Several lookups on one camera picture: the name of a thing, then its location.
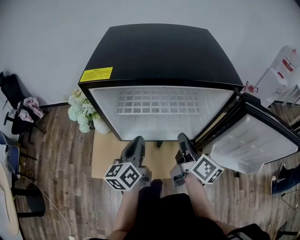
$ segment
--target fridge door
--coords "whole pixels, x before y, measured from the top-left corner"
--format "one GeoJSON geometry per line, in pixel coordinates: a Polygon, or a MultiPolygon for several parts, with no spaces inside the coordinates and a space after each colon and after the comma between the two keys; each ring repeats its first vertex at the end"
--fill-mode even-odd
{"type": "Polygon", "coordinates": [[[298,152],[300,138],[258,98],[244,93],[196,146],[225,168],[256,173],[265,163],[298,152]]]}

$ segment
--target white shelf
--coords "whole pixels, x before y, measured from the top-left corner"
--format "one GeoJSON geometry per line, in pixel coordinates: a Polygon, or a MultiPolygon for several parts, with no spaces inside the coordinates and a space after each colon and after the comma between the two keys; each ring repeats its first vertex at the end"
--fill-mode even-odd
{"type": "Polygon", "coordinates": [[[117,115],[204,114],[201,91],[190,88],[122,88],[117,115]]]}

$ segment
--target white wall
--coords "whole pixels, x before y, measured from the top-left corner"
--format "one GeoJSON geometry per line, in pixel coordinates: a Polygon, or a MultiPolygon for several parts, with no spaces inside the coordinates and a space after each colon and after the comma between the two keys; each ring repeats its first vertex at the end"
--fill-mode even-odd
{"type": "Polygon", "coordinates": [[[294,0],[3,0],[0,69],[42,104],[62,102],[107,29],[132,23],[207,28],[244,83],[255,84],[283,45],[300,51],[294,0]]]}

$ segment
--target wooden floor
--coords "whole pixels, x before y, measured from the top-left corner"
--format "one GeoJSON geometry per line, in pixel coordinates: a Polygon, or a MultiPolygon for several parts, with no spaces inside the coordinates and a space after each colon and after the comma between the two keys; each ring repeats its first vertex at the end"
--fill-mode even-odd
{"type": "MultiPolygon", "coordinates": [[[[61,210],[76,240],[89,236],[103,238],[112,231],[121,194],[103,180],[91,178],[94,133],[81,133],[77,123],[68,119],[67,110],[67,106],[51,108],[43,118],[41,125],[47,134],[34,131],[34,145],[27,144],[28,154],[37,156],[38,161],[25,160],[22,171],[34,171],[36,183],[61,210]]],[[[273,111],[291,121],[300,114],[300,107],[275,106],[273,111]]],[[[267,164],[259,173],[242,174],[239,179],[233,171],[226,170],[212,186],[206,185],[219,219],[237,227],[257,223],[272,239],[285,221],[289,221],[289,230],[300,230],[299,211],[295,214],[280,195],[270,195],[270,178],[277,174],[283,161],[288,168],[295,167],[300,164],[300,155],[267,164]]],[[[17,186],[24,188],[27,184],[21,179],[17,186]]],[[[174,188],[170,180],[164,180],[162,196],[186,191],[185,186],[174,188]]],[[[284,199],[295,206],[299,194],[288,194],[284,199]]],[[[45,202],[44,217],[20,219],[26,240],[67,239],[68,226],[46,199],[45,202]]],[[[16,203],[18,212],[28,211],[24,197],[17,198],[16,203]]]]}

